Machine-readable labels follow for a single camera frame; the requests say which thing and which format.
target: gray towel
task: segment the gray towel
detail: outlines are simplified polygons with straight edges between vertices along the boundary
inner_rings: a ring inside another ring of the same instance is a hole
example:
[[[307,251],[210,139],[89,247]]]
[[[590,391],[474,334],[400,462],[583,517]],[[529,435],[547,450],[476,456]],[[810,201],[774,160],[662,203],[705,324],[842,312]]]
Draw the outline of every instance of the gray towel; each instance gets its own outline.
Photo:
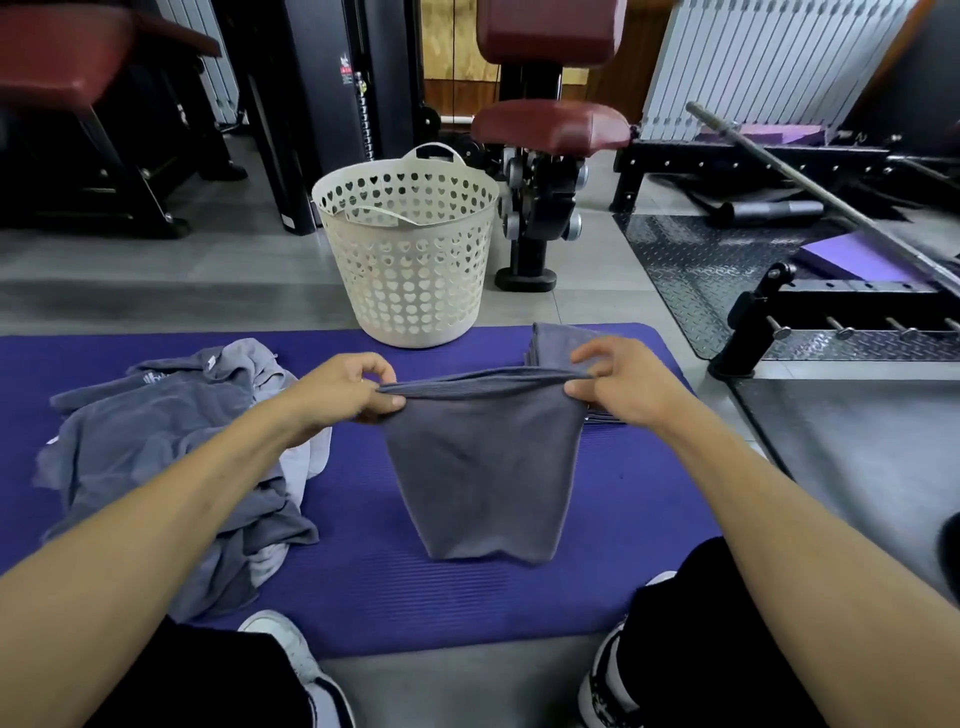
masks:
[[[36,485],[60,492],[64,517],[44,542],[143,485],[281,387],[277,378],[285,381],[286,373],[278,369],[270,350],[242,339],[146,361],[122,379],[52,397],[66,420],[37,457]],[[169,614],[183,621],[239,609],[256,597],[254,554],[275,544],[316,542],[317,529],[288,497],[277,464],[221,526]]]
[[[596,363],[596,357],[579,364],[570,363],[570,355],[587,341],[603,336],[600,331],[588,328],[571,327],[564,324],[534,324],[530,349],[524,355],[527,365],[533,367],[551,367],[554,369],[572,369],[583,372]],[[603,409],[591,407],[587,410],[588,425],[622,425],[614,415]]]
[[[407,398],[382,426],[431,558],[553,558],[587,411],[564,382],[582,376],[505,367],[380,387]]]

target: person's left hand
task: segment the person's left hand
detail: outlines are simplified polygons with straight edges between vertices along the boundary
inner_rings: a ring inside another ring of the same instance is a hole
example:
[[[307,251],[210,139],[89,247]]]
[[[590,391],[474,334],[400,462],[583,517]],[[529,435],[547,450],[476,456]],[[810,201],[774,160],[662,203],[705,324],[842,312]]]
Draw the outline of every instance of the person's left hand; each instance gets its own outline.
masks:
[[[380,381],[364,378],[367,373],[377,375]],[[380,354],[341,353],[321,364],[274,400],[282,400],[300,420],[298,441],[293,443],[299,445],[324,427],[343,420],[375,422],[380,415],[402,409],[406,404],[405,398],[376,391],[381,383],[394,382],[394,368]]]

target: person's left arm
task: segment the person's left arm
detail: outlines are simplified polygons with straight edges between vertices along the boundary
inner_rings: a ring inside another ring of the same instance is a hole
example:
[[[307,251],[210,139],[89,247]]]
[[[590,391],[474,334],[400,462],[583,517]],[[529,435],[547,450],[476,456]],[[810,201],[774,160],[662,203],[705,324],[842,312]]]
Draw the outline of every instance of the person's left arm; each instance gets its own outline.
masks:
[[[341,354],[0,577],[0,725],[83,725],[233,508],[287,448],[403,398],[378,354]]]

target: white sneaker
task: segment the white sneaker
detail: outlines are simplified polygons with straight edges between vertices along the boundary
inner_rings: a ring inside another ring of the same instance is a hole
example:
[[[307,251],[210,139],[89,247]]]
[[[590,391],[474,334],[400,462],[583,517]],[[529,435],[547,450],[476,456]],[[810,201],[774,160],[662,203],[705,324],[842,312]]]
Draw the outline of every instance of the white sneaker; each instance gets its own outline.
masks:
[[[270,635],[283,647],[290,667],[310,697],[318,728],[355,728],[353,710],[343,689],[320,669],[306,638],[292,621],[280,612],[265,609],[247,617],[237,631]]]
[[[654,576],[645,586],[659,584],[676,575],[675,571],[664,571]],[[596,657],[593,658],[593,666],[580,684],[577,707],[580,709],[580,718],[587,728],[643,728],[639,711],[628,711],[607,684],[607,671],[613,649],[620,641],[623,624],[624,622],[617,624],[600,643]]]

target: ribbed mat surface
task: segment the ribbed mat surface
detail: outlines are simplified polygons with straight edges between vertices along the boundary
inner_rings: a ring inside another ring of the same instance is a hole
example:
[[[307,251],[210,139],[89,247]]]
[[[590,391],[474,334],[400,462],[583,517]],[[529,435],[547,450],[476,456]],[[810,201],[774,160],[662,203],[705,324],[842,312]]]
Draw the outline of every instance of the ribbed mat surface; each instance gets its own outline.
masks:
[[[673,371],[657,333],[591,326],[646,342]],[[403,379],[522,363],[529,327],[474,328],[437,349],[406,351],[359,330],[0,338],[0,571],[35,550],[59,517],[31,486],[36,452],[57,432],[51,395],[120,376],[136,362],[253,336],[298,376],[339,352],[384,353]],[[585,429],[564,534],[552,562],[431,562],[407,515],[381,433],[337,425],[326,470],[307,484],[315,546],[293,547],[247,610],[210,622],[235,628],[257,609],[288,615],[319,657],[595,632],[622,618],[634,589],[675,569],[718,528],[672,452],[646,431]]]

